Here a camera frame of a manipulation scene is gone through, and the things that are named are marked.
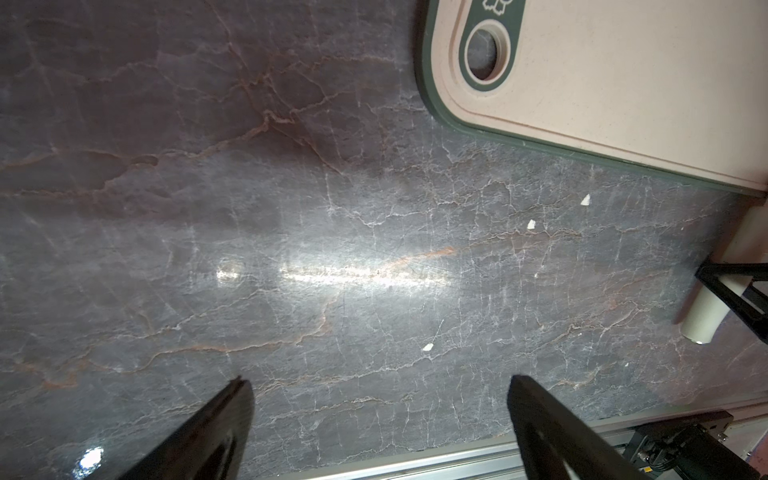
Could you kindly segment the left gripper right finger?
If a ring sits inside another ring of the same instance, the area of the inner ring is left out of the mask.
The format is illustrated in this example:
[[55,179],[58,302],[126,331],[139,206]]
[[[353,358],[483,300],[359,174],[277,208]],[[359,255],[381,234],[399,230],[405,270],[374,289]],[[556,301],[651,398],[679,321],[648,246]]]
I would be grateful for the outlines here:
[[529,479],[645,477],[533,378],[511,378],[507,408]]

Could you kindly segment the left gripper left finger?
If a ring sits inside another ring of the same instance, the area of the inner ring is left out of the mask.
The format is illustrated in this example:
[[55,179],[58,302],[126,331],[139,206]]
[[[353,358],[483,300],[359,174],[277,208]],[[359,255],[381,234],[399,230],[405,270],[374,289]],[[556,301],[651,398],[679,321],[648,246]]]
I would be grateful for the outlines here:
[[230,381],[123,479],[235,479],[254,415],[249,381]]

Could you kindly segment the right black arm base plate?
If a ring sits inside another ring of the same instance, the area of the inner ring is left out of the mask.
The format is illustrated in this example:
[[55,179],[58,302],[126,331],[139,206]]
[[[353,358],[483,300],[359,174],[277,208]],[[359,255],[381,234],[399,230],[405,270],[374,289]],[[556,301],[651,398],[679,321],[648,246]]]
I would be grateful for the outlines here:
[[653,479],[668,471],[682,479],[762,479],[724,445],[732,422],[730,413],[717,410],[640,425],[623,457]]

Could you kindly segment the beige cutting board green rim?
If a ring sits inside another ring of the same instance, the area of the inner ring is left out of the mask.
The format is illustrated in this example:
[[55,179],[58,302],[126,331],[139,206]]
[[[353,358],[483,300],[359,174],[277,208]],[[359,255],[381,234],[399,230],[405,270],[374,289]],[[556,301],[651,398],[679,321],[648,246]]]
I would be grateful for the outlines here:
[[416,65],[463,133],[767,190],[763,1],[430,1]]

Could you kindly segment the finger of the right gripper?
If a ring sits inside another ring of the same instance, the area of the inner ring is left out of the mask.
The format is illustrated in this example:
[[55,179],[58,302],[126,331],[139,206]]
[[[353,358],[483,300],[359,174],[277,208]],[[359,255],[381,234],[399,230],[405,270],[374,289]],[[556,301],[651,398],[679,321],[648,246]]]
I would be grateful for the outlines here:
[[[704,261],[695,277],[763,343],[767,343],[767,295],[758,290],[755,282],[767,281],[766,263],[713,263]],[[746,287],[736,293],[728,286],[726,277],[746,277]]]

